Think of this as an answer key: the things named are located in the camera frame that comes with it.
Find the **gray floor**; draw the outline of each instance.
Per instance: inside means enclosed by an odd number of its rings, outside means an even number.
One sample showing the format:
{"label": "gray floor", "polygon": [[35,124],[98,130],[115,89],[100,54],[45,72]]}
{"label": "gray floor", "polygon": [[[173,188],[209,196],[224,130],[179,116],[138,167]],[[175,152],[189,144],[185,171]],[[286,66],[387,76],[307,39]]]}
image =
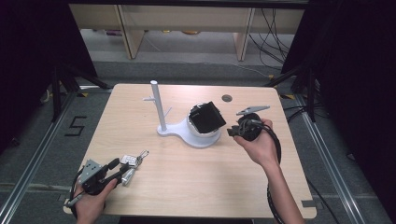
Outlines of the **gray floor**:
{"label": "gray floor", "polygon": [[[118,82],[145,82],[153,77],[162,78],[167,83],[205,84],[204,80],[191,79],[190,73],[199,74],[203,71],[218,71],[224,74],[229,71],[229,80],[215,80],[214,83],[224,85],[242,85],[238,79],[244,80],[243,85],[260,86],[269,80],[270,75],[278,76],[279,71],[262,65],[262,61],[269,66],[279,67],[280,63],[259,54],[256,46],[250,40],[247,46],[247,55],[243,62],[236,60],[232,34],[200,33],[198,35],[185,35],[181,32],[163,33],[161,31],[148,31],[137,57],[129,60],[126,56],[122,38],[108,36],[104,31],[81,31],[87,48],[98,70],[101,79],[110,84]],[[253,35],[260,42],[258,35]],[[292,35],[281,35],[285,45],[289,45]],[[150,64],[150,69],[141,66]],[[210,74],[202,74],[201,78],[210,79]],[[290,94],[292,78],[279,84],[276,89],[280,94]],[[29,189],[21,199],[19,207],[13,214],[11,223],[73,223],[72,216],[63,211],[63,202],[70,182],[78,169],[85,153],[96,124],[106,106],[110,93],[89,93],[87,97],[76,97],[70,108],[65,111],[53,141],[46,152],[45,158],[40,162]],[[296,106],[296,100],[281,99],[284,108]],[[286,110],[288,117],[295,109]],[[380,202],[375,196],[370,185],[364,178],[358,165],[346,157],[347,146],[332,125],[326,111],[316,109],[317,125],[325,143],[332,153],[335,164],[340,174],[353,195],[360,209],[365,223],[391,223]],[[80,120],[85,125],[84,132],[79,137],[66,137],[67,133],[75,130],[69,128],[74,116],[84,115],[86,119]],[[41,139],[50,126],[51,101],[43,104],[32,115],[31,121],[26,124],[25,132],[19,138],[18,147],[10,147],[0,156],[0,201],[5,202],[13,186],[20,180],[27,163],[30,161]],[[345,206],[340,200],[334,183],[323,159],[318,153],[318,148],[313,141],[303,116],[298,116],[290,122],[293,135],[306,177],[314,184],[319,193],[334,211],[340,223],[355,223],[351,220]],[[311,190],[318,209],[318,215],[308,223],[334,223],[329,209]],[[98,223],[118,223],[119,218],[102,216]],[[255,223],[273,223],[272,220],[255,219]]]}

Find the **metal bar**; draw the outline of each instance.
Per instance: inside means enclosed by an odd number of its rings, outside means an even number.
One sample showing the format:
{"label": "metal bar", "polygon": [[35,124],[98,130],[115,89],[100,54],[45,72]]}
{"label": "metal bar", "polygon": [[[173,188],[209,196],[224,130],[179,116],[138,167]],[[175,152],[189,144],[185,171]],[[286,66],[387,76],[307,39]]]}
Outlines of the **metal bar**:
{"label": "metal bar", "polygon": [[[296,100],[298,105],[305,105],[304,99],[300,94],[296,95]],[[352,193],[347,186],[347,183],[341,176],[341,173],[338,170],[334,159],[332,158],[332,153],[327,148],[326,143],[324,142],[320,131],[318,130],[317,124],[315,122],[311,122],[306,112],[303,113],[303,118],[317,146],[320,157],[322,158],[324,165],[330,175],[330,178],[332,179],[332,183],[334,184],[335,189],[340,196],[341,202],[346,209],[346,213],[348,214],[349,219],[352,223],[366,223],[364,217],[362,216],[361,210],[358,207],[358,204],[356,203]]]}
{"label": "metal bar", "polygon": [[32,159],[30,159],[28,165],[26,166],[21,178],[18,180],[17,184],[15,185],[14,189],[8,195],[6,201],[2,204],[0,209],[0,220],[1,223],[9,223],[14,215],[15,211],[17,210],[21,199],[29,188],[29,184],[32,181],[35,173],[38,170],[41,162],[43,161],[50,144],[52,143],[55,134],[57,133],[62,121],[64,119],[64,115],[67,112],[67,109],[76,98],[75,93],[69,93],[64,100],[64,109],[59,114],[58,118],[51,123],[49,129],[47,130],[46,134],[44,135],[43,139],[41,140],[40,145],[38,146],[35,154],[33,155]]}

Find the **tabletop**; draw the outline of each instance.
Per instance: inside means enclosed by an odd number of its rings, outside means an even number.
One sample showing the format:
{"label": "tabletop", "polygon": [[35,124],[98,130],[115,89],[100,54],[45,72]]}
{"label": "tabletop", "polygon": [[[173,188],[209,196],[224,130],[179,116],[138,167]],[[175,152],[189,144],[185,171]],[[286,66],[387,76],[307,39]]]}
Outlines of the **tabletop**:
{"label": "tabletop", "polygon": [[[227,124],[220,128],[220,138],[213,146],[189,147],[177,136],[158,135],[156,106],[143,100],[153,95],[149,84],[116,85],[81,165],[88,159],[107,164],[123,155],[138,156],[143,150],[148,150],[149,155],[129,185],[118,185],[109,195],[105,214],[272,217],[263,169],[226,130],[237,124],[238,111],[248,106],[269,105],[269,109],[257,114],[274,123],[282,145],[281,167],[303,217],[316,216],[315,207],[303,207],[302,201],[312,201],[312,196],[275,89],[160,83],[159,90],[167,124],[181,122],[194,105],[208,102],[214,103]],[[224,95],[231,102],[223,101]]]}

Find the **white pole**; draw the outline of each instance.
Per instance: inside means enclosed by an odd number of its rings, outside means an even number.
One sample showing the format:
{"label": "white pole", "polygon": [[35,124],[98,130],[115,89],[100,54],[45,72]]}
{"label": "white pole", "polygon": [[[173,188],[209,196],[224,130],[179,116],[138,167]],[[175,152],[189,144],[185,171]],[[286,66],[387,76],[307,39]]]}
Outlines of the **white pole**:
{"label": "white pole", "polygon": [[160,118],[161,130],[166,131],[165,116],[163,115],[163,104],[161,103],[160,91],[158,89],[158,82],[151,80],[152,93],[154,94],[154,102],[157,107],[158,117]]}

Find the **forearm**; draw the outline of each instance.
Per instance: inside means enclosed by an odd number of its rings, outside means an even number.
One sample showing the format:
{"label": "forearm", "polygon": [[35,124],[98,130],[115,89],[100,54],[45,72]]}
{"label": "forearm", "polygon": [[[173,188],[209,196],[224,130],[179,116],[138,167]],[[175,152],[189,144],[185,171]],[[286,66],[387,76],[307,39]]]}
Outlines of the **forearm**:
{"label": "forearm", "polygon": [[279,165],[263,166],[276,211],[285,223],[304,223]]}

